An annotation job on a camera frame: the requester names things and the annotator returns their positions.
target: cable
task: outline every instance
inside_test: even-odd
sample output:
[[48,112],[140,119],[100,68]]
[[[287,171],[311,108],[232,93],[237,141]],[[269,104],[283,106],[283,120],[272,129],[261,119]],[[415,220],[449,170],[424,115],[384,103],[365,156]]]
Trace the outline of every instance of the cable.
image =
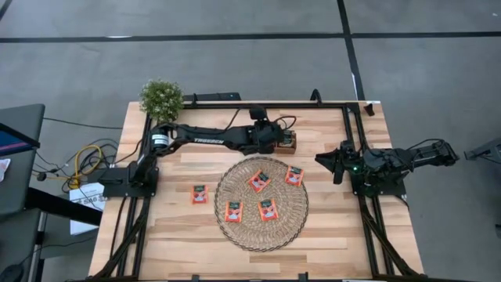
[[[290,124],[289,126],[287,126],[287,123],[285,122],[286,118],[293,118],[294,121],[292,121],[292,124]],[[294,124],[297,121],[297,117],[295,117],[295,116],[283,116],[283,117],[279,117],[279,118],[275,119],[273,122],[277,122],[277,121],[283,121],[283,123],[285,123],[285,128],[283,130],[288,130],[289,128],[291,128],[291,127],[294,126]]]
[[[118,142],[117,142],[117,141],[115,141],[115,140],[113,140],[113,139],[110,139],[110,138],[101,138],[101,139],[97,139],[97,140],[94,140],[94,141],[90,142],[90,143],[89,143],[89,144],[87,144],[86,146],[90,146],[90,145],[96,144],[96,143],[98,143],[98,142],[100,142],[100,141],[111,141],[111,142],[113,142],[115,145],[117,145],[117,146],[118,146]],[[63,165],[61,165],[61,169],[60,169],[60,170],[61,170],[61,171],[62,171],[62,172],[63,172],[66,176],[69,176],[69,175],[68,175],[66,172],[64,172],[63,168],[64,168],[65,166],[68,166],[68,163],[69,163],[71,160],[73,160],[73,158],[74,158],[76,155],[77,155],[77,153],[73,154],[73,155],[72,155],[72,156],[71,156],[71,157],[70,157],[70,158],[69,158],[69,159],[68,159],[68,160],[67,160],[67,161],[66,161]],[[46,171],[45,171],[45,173],[52,173],[52,170],[46,170]]]
[[135,149],[134,149],[134,151],[133,151],[132,153],[128,154],[127,156],[125,156],[125,157],[121,158],[121,159],[120,159],[120,160],[118,160],[118,161],[115,161],[115,164],[118,164],[119,162],[121,162],[121,161],[123,161],[123,160],[127,159],[128,157],[131,157],[132,155],[134,155],[134,154],[135,154],[135,152],[137,152],[137,151],[138,151],[138,149],[139,149],[139,144],[141,144],[141,142],[142,142],[142,139],[141,139],[141,140],[139,140],[139,141],[137,142],[137,144],[135,145]]
[[113,232],[113,240],[111,241],[110,259],[113,258],[115,241],[117,240],[118,225],[120,224],[120,217],[122,216],[122,210],[124,209],[124,204],[126,199],[127,199],[126,197],[122,199],[122,203],[120,204],[120,208],[118,209],[117,224],[115,224],[115,231]]
[[[141,142],[142,142],[142,139],[140,139],[140,140],[136,143],[136,145],[135,145],[135,149],[134,149],[134,151],[133,151],[132,153],[128,154],[127,156],[125,156],[125,157],[121,158],[121,159],[120,159],[120,160],[118,160],[118,161],[115,161],[113,165],[116,165],[116,164],[120,163],[121,161],[123,161],[123,160],[127,159],[128,157],[133,156],[133,155],[135,154],[135,152],[137,152],[137,151],[138,151],[138,149],[139,149],[139,144],[141,144]],[[108,168],[104,169],[104,170],[103,170],[103,173],[101,174],[101,176],[100,176],[98,179],[99,179],[99,180],[111,180],[111,181],[115,181],[116,179],[103,179],[103,176],[104,176],[104,175],[108,172],[108,170],[109,170],[109,169],[110,169],[110,167],[108,167]]]
[[120,127],[111,127],[111,126],[85,125],[85,124],[81,124],[81,123],[77,123],[77,122],[63,121],[63,120],[60,120],[57,118],[50,118],[50,117],[44,117],[44,119],[48,120],[48,121],[57,121],[57,122],[62,122],[62,123],[69,124],[69,125],[79,125],[79,126],[85,126],[85,127],[89,127],[89,128],[120,129],[120,130],[124,129],[124,128],[120,128]]
[[24,261],[26,261],[27,259],[29,259],[31,256],[33,256],[34,254],[37,253],[37,251],[40,251],[41,249],[43,248],[49,248],[49,247],[68,247],[68,246],[71,246],[73,244],[80,244],[80,243],[84,243],[84,242],[87,242],[89,240],[92,240],[96,238],[96,236],[93,236],[93,237],[89,237],[87,239],[84,239],[84,240],[80,240],[80,241],[76,241],[76,242],[72,242],[72,243],[69,243],[69,244],[51,244],[51,245],[46,245],[46,246],[41,246],[39,247],[38,249],[34,250],[32,253],[30,253],[26,258],[24,258],[20,263],[19,265],[22,265],[24,263]]
[[422,142],[420,142],[420,143],[418,143],[418,144],[416,144],[416,145],[414,145],[414,146],[411,146],[410,148],[412,149],[412,148],[414,148],[415,146],[419,146],[419,145],[421,145],[421,144],[425,143],[426,141],[431,141],[431,140],[435,140],[435,141],[437,140],[437,141],[441,142],[441,143],[440,143],[440,147],[439,147],[439,148],[437,148],[437,149],[435,149],[435,148],[434,148],[434,149],[431,149],[431,150],[425,150],[425,151],[418,151],[418,152],[416,152],[416,154],[413,156],[413,160],[412,160],[412,163],[413,163],[413,170],[411,170],[411,172],[413,172],[413,171],[414,171],[414,166],[416,165],[416,158],[417,158],[420,154],[430,153],[430,152],[433,152],[434,150],[441,150],[441,149],[442,149],[442,147],[445,145],[445,141],[444,141],[443,139],[426,139],[426,140],[424,140],[424,141],[422,141]]
[[[98,141],[103,141],[103,140],[109,140],[113,143],[105,143],[105,144],[99,145],[99,146],[95,145],[95,143],[97,143]],[[110,166],[110,164],[113,163],[113,159],[115,158],[115,154],[105,155],[103,149],[106,148],[107,146],[109,146],[109,147],[115,149],[115,151],[116,151],[117,148],[114,145],[115,143],[117,144],[117,142],[115,140],[104,138],[104,139],[97,139],[96,141],[92,142],[91,144],[84,146],[77,153],[75,153],[73,156],[71,156],[70,159],[68,160],[68,161],[71,161],[74,159],[75,171],[72,175],[68,175],[63,169],[60,169],[58,166],[56,166],[58,169],[53,168],[51,170],[48,170],[48,169],[42,167],[41,165],[37,164],[37,166],[44,169],[44,171],[38,171],[35,169],[33,171],[38,173],[38,175],[35,175],[37,177],[39,177],[40,174],[45,174],[45,173],[52,173],[52,174],[56,175],[56,177],[47,177],[47,176],[43,177],[42,176],[43,179],[64,180],[64,183],[61,186],[61,190],[64,193],[68,193],[69,190],[77,189],[80,187],[81,184],[83,184],[85,182],[82,179],[82,177],[84,175],[88,175],[89,173],[91,173],[92,171],[97,169],[101,164],[105,164],[105,166],[108,168]],[[90,152],[89,154],[87,154],[83,158],[83,161],[80,162],[81,155],[86,150],[89,150],[89,149],[93,149],[93,151]],[[61,172],[63,172],[65,174],[65,176],[59,176],[57,174],[57,171],[59,171],[59,169]]]
[[[223,134],[223,133],[227,132],[227,131],[228,131],[228,129],[232,126],[233,121],[235,121],[236,115],[240,112],[240,110],[242,110],[242,109],[240,109],[240,108],[239,108],[239,109],[237,109],[237,110],[236,110],[235,114],[234,114],[234,115],[233,115],[233,117],[232,117],[232,120],[228,123],[228,125],[226,125],[226,128],[225,128],[225,129],[222,129],[222,132],[206,132],[206,133],[204,133],[204,135],[213,135],[213,136],[218,136],[218,135],[221,135],[221,134]],[[184,126],[184,125],[174,125],[174,126],[175,126],[175,127],[177,126],[177,127],[179,127],[179,128],[184,128],[187,132],[191,132],[191,133],[199,133],[199,132],[196,132],[196,131],[193,131],[193,130],[189,129],[189,127],[186,127],[186,126]]]
[[444,142],[444,140],[443,140],[443,139],[438,139],[438,138],[430,138],[430,139],[425,139],[425,140],[423,140],[423,141],[419,142],[419,143],[418,143],[418,144],[416,144],[416,145],[410,146],[409,148],[407,148],[407,150],[411,150],[412,148],[417,147],[417,146],[419,146],[419,145],[421,145],[421,144],[423,144],[423,143],[426,143],[426,142],[428,142],[428,141],[442,141],[442,142]]
[[409,203],[407,203],[406,200],[402,199],[399,195],[395,195],[395,197],[397,197],[397,199],[399,199],[402,203],[404,203],[404,205],[407,207],[407,209],[410,209]]
[[40,159],[41,159],[42,161],[44,161],[47,165],[53,165],[53,166],[57,167],[57,164],[53,164],[53,163],[50,163],[50,162],[46,161],[46,160],[45,160],[45,159],[44,159],[44,158],[43,158],[43,157],[42,157],[42,156],[38,153],[38,151],[35,151],[35,153],[36,153],[36,154],[37,154],[37,156],[38,156],[38,157],[40,157]]
[[92,206],[94,206],[94,208],[96,208],[96,210],[101,211],[101,212],[103,211],[102,209],[100,209],[100,208],[96,207],[96,205],[94,204],[94,202],[93,202],[91,199],[89,199],[89,198],[87,197],[87,195],[85,195],[84,191],[82,191],[81,189],[78,189],[78,190],[80,190],[80,193],[82,193],[82,195],[84,195],[84,197],[87,199],[87,201],[88,201],[89,203],[91,203],[91,204],[92,204]]

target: green plant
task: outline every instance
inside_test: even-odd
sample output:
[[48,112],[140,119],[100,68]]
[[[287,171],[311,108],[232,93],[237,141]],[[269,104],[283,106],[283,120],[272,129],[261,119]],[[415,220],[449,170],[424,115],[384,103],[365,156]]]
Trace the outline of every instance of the green plant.
[[177,83],[150,80],[139,93],[141,110],[158,122],[174,121],[182,109],[182,90]]

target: snack packet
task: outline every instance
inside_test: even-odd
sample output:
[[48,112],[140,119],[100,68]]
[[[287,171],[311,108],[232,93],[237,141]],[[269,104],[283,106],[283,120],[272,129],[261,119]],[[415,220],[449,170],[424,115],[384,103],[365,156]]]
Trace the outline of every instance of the snack packet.
[[285,174],[285,182],[294,186],[300,186],[301,181],[303,181],[304,175],[304,170],[289,166],[289,168],[287,169],[287,174]]
[[209,200],[209,189],[207,185],[195,185],[191,191],[193,204],[205,204]]
[[276,210],[275,200],[263,200],[258,203],[259,214],[262,221],[269,221],[279,218],[279,213]]
[[236,201],[226,202],[226,222],[242,222],[243,203]]
[[249,184],[257,193],[261,192],[272,180],[260,169],[249,179]]

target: woven basket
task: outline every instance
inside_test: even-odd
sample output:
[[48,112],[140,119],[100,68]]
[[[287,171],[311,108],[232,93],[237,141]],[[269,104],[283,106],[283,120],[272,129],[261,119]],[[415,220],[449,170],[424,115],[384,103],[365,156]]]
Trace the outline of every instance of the woven basket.
[[[232,166],[221,178],[214,208],[222,232],[237,246],[248,251],[273,251],[294,240],[305,226],[308,195],[305,185],[285,183],[288,165],[269,157],[252,157]],[[261,169],[272,181],[256,193],[248,180]],[[275,199],[279,218],[261,220],[258,203]],[[242,201],[242,222],[226,222],[226,201]]]

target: wooden table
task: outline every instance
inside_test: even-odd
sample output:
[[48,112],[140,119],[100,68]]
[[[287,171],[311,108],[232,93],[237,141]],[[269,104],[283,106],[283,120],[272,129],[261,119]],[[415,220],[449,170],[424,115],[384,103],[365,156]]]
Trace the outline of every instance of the wooden table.
[[[374,111],[373,117],[362,112],[369,145],[391,147],[381,105],[375,104]],[[183,110],[177,122],[224,128],[234,113],[235,110]],[[189,190],[195,184],[207,184],[209,197],[214,199],[222,173],[245,157],[223,146],[188,144],[158,160],[160,180],[150,206],[139,279],[190,279],[192,274],[200,274],[201,279],[297,279],[297,274],[304,272],[309,272],[311,279],[371,277],[359,205],[351,192],[348,174],[341,185],[334,185],[332,173],[314,160],[315,154],[331,151],[346,139],[341,110],[268,110],[268,115],[271,120],[280,115],[297,116],[293,128],[298,141],[296,154],[271,157],[305,170],[309,215],[299,238],[267,253],[244,251],[229,242],[216,223],[213,202],[191,205]],[[128,105],[118,158],[134,150],[142,137],[145,117],[138,103]],[[251,123],[247,110],[242,110],[233,125]],[[358,139],[353,117],[351,123]],[[407,207],[392,196],[380,197],[380,202],[388,239],[412,268],[422,272]],[[106,203],[90,275],[101,270],[110,256],[120,203],[118,198]],[[122,212],[116,245],[124,232],[127,206],[128,202]],[[384,273],[381,248],[375,237],[374,241],[378,265]],[[133,244],[125,274],[132,271],[134,250]]]

